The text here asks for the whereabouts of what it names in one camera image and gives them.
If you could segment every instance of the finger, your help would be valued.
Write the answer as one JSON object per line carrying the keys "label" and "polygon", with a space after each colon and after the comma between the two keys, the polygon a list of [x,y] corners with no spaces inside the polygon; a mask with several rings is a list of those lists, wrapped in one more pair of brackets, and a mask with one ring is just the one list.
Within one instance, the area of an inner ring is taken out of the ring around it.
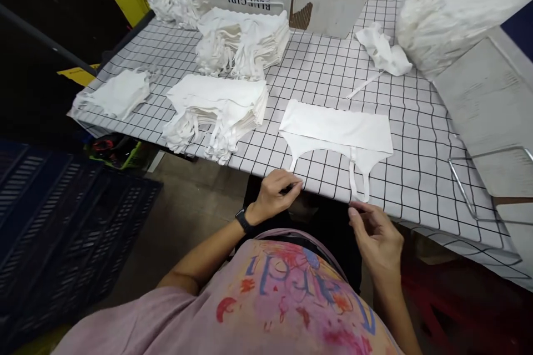
{"label": "finger", "polygon": [[301,193],[301,187],[303,186],[303,182],[296,183],[292,189],[290,189],[290,192],[285,194],[285,197],[283,197],[283,200],[285,201],[287,208],[296,200],[296,198]]}
{"label": "finger", "polygon": [[376,205],[361,201],[351,201],[350,206],[365,211],[368,214],[369,222],[374,226],[393,226],[385,211]]}
{"label": "finger", "polygon": [[350,207],[348,208],[348,216],[350,217],[350,226],[354,229],[355,239],[359,243],[360,241],[365,241],[369,238],[368,233],[365,229],[365,224],[361,218],[361,215],[357,212],[357,209]]}
{"label": "finger", "polygon": [[283,176],[285,172],[286,171],[283,169],[274,169],[272,172],[268,174],[268,176],[265,179],[276,181],[279,179],[280,176]]}
{"label": "finger", "polygon": [[294,176],[292,173],[287,172],[282,177],[280,177],[275,183],[274,187],[279,192],[280,190],[286,188],[290,184],[296,184],[300,183],[301,179],[298,179],[296,176]]}

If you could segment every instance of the table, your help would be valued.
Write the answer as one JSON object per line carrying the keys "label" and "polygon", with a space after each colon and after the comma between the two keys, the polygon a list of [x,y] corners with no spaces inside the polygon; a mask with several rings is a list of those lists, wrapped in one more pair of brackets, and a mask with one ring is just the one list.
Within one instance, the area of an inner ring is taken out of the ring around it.
{"label": "table", "polygon": [[[355,22],[357,32],[373,21],[394,37],[396,16],[403,0],[368,0]],[[125,133],[165,145],[162,126],[174,116],[165,93],[185,75],[197,71],[195,48],[201,34],[165,25],[155,19],[122,48],[85,90],[97,89],[124,68],[148,69],[156,65],[161,75],[150,86],[151,95],[125,121],[102,116],[92,107],[77,116],[91,133]],[[505,225],[498,222],[491,197],[470,161],[455,164],[466,194],[479,218],[469,213],[448,159],[467,157],[465,146],[454,133],[452,120],[433,85],[413,70],[405,76],[384,73],[352,100],[345,97],[377,70],[352,35],[340,40],[305,31],[292,31],[280,65],[266,71],[270,94],[264,124],[247,134],[230,158],[231,168],[265,176],[274,168],[288,168],[291,155],[278,128],[289,99],[350,111],[389,117],[394,155],[377,164],[370,174],[370,203],[383,207],[401,223],[464,255],[500,276],[533,291],[527,273]],[[203,156],[203,144],[187,147],[186,153]],[[295,173],[304,190],[339,201],[350,199],[349,162],[326,150],[304,154]],[[356,174],[358,187],[362,176]]]}

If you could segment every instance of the floor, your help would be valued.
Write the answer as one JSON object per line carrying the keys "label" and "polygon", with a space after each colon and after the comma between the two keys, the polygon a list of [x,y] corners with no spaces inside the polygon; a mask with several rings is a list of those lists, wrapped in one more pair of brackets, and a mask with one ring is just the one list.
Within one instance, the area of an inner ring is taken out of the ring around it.
{"label": "floor", "polygon": [[[132,301],[152,290],[188,251],[232,221],[243,206],[248,176],[211,161],[191,163],[165,154],[155,171],[147,174],[162,181],[163,190],[113,292],[91,311]],[[302,208],[296,204],[290,211],[299,213]],[[370,306],[372,292],[370,275],[363,265],[361,297]],[[438,354],[422,337],[415,319],[414,325],[423,349],[431,348],[424,352]]]}

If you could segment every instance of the black wristwatch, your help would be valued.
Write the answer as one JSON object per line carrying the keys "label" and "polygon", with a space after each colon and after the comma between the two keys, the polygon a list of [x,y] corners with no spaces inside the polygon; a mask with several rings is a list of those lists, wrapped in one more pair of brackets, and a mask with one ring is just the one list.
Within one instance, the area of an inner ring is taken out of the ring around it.
{"label": "black wristwatch", "polygon": [[246,212],[246,208],[242,208],[237,214],[235,215],[235,219],[237,219],[242,226],[244,233],[248,234],[251,233],[254,227],[248,223],[246,218],[244,217],[244,213]]}

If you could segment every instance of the person's right hand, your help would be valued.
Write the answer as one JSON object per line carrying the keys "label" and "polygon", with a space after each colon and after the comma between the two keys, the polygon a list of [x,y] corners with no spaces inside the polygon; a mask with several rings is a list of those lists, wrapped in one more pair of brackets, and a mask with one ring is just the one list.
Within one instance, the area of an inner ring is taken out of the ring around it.
{"label": "person's right hand", "polygon": [[[291,190],[283,195],[280,193],[284,188],[293,185]],[[285,211],[300,195],[303,183],[301,179],[284,169],[274,169],[263,179],[261,190],[255,202],[252,202],[244,217],[252,226],[258,225],[265,220]]]}
{"label": "person's right hand", "polygon": [[[367,222],[362,220],[357,209],[367,213]],[[359,252],[374,284],[401,284],[400,256],[404,238],[387,214],[378,206],[352,201],[348,215]]]}

